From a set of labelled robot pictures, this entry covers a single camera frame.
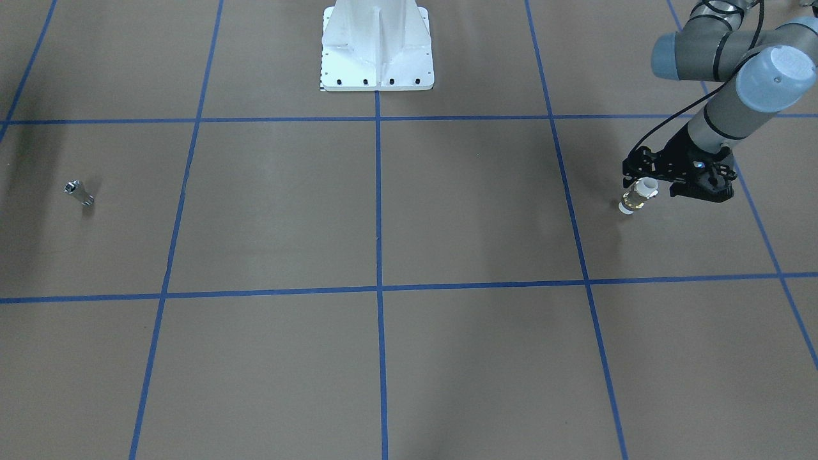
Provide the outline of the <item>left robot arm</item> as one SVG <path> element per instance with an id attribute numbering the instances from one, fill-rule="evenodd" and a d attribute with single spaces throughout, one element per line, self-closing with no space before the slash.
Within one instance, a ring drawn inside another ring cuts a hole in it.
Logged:
<path id="1" fill-rule="evenodd" d="M 652 72 L 669 81 L 716 82 L 718 89 L 655 157 L 671 196 L 733 198 L 734 148 L 801 100 L 816 84 L 816 18 L 772 30 L 741 30 L 748 1 L 699 1 L 682 30 L 657 39 Z"/>

